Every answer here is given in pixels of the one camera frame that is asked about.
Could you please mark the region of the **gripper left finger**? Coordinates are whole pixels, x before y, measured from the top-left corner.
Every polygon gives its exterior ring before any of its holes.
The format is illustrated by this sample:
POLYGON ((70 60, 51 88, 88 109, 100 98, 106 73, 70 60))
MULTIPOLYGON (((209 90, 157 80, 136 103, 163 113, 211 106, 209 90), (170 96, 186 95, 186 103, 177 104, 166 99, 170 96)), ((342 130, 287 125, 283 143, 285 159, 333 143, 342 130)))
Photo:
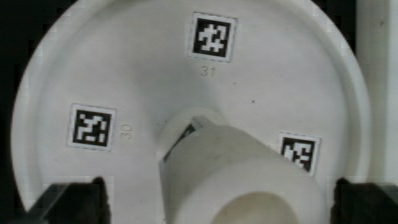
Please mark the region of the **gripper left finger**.
POLYGON ((111 224, 106 185, 100 177, 86 183, 54 183, 24 214, 6 224, 111 224))

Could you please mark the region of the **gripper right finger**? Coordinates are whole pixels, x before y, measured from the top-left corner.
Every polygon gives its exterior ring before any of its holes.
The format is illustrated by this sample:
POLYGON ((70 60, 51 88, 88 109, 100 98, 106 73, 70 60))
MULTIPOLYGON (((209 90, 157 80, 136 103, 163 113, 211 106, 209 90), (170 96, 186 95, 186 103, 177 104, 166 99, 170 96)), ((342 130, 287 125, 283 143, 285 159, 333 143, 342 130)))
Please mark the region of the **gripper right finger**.
POLYGON ((398 185, 337 179, 330 224, 398 224, 398 185))

